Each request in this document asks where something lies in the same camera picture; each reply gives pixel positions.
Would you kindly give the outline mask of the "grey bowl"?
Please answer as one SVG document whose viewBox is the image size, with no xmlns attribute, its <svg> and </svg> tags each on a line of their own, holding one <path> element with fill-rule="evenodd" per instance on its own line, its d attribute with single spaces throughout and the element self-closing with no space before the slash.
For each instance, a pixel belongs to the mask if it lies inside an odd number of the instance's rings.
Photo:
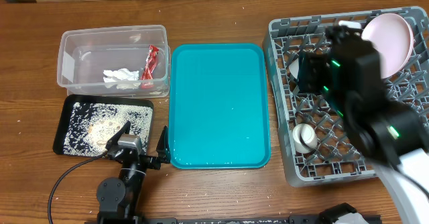
<svg viewBox="0 0 429 224">
<path fill-rule="evenodd" d="M 299 73 L 299 59 L 295 59 L 290 65 L 289 65 L 289 71 L 291 75 L 297 80 L 298 79 L 298 73 Z"/>
</svg>

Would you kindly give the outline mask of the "rice and food scraps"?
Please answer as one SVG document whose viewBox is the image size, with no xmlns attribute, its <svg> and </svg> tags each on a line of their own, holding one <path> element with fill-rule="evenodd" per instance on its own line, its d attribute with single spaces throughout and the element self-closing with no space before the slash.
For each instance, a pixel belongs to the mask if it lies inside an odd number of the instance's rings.
<svg viewBox="0 0 429 224">
<path fill-rule="evenodd" d="M 152 117 L 153 109 L 150 107 L 75 103 L 63 138 L 63 153 L 72 156 L 98 156 L 106 150 L 108 140 L 127 122 L 131 123 L 129 133 L 140 137 L 142 152 L 146 153 Z"/>
</svg>

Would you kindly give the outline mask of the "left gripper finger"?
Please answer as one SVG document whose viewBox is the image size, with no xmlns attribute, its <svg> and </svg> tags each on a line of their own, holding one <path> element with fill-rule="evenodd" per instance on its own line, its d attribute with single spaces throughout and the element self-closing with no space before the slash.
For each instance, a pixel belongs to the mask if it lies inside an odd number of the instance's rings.
<svg viewBox="0 0 429 224">
<path fill-rule="evenodd" d="M 116 144 L 120 137 L 124 134 L 129 134 L 131 128 L 131 122 L 127 121 L 124 126 L 113 136 L 108 140 L 108 144 Z"/>
<path fill-rule="evenodd" d="M 161 136 L 159 138 L 156 152 L 161 163 L 169 164 L 171 160 L 170 149 L 168 145 L 168 127 L 164 126 Z"/>
</svg>

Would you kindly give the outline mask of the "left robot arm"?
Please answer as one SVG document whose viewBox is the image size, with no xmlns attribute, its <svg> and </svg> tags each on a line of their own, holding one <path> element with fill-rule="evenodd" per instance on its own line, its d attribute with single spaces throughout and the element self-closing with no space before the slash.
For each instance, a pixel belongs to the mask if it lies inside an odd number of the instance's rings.
<svg viewBox="0 0 429 224">
<path fill-rule="evenodd" d="M 131 135 L 127 122 L 106 144 L 107 157 L 121 164 L 117 178 L 104 179 L 97 188 L 98 223 L 147 223 L 137 212 L 140 192 L 146 172 L 159 170 L 171 160 L 168 128 L 165 126 L 156 148 L 157 156 L 143 153 L 141 138 Z"/>
</svg>

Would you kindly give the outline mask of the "white napkin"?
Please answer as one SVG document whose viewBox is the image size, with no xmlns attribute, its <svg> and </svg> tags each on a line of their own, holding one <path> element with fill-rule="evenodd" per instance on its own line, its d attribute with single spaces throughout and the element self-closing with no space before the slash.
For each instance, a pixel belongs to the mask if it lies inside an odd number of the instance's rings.
<svg viewBox="0 0 429 224">
<path fill-rule="evenodd" d="M 111 87 L 117 87 L 117 89 L 138 89 L 140 86 L 139 82 L 139 71 L 130 71 L 127 68 L 121 68 L 119 70 L 104 70 L 103 80 L 105 86 L 109 89 Z"/>
</svg>

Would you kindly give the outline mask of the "red snack wrapper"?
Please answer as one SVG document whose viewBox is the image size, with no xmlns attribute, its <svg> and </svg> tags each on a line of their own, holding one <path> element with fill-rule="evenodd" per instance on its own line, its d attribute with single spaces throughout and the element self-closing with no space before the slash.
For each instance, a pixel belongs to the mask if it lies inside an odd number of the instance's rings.
<svg viewBox="0 0 429 224">
<path fill-rule="evenodd" d="M 153 71 L 158 65 L 158 52 L 159 48 L 154 45 L 149 46 L 149 52 L 145 61 L 145 67 L 139 78 L 140 80 L 144 80 L 144 82 L 141 83 L 139 86 L 141 89 L 149 89 L 152 88 L 154 85 Z"/>
</svg>

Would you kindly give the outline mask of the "white cup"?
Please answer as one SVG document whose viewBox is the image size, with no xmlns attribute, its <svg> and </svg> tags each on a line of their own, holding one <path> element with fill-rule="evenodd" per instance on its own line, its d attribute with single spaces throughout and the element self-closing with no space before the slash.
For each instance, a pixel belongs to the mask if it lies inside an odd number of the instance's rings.
<svg viewBox="0 0 429 224">
<path fill-rule="evenodd" d="M 292 130 L 292 138 L 295 150 L 301 154 L 308 154 L 314 151 L 318 145 L 316 132 L 305 123 L 298 124 Z"/>
</svg>

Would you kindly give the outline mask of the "large white round plate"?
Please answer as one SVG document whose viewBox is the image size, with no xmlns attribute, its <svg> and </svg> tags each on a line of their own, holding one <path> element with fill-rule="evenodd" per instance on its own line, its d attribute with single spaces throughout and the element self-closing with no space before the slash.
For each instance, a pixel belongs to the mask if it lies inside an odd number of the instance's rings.
<svg viewBox="0 0 429 224">
<path fill-rule="evenodd" d="M 412 36 L 408 22 L 394 13 L 379 15 L 365 26 L 361 37 L 381 56 L 381 78 L 393 76 L 406 65 L 412 53 Z"/>
</svg>

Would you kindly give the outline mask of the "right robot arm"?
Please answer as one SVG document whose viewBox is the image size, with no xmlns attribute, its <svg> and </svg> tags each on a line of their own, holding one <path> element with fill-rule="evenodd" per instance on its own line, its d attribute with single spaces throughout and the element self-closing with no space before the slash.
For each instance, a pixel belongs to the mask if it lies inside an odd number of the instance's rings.
<svg viewBox="0 0 429 224">
<path fill-rule="evenodd" d="M 361 30 L 329 26 L 326 54 L 301 52 L 298 88 L 319 93 L 343 120 L 350 143 L 370 160 L 402 223 L 428 222 L 428 131 L 408 104 L 392 101 L 381 58 Z"/>
</svg>

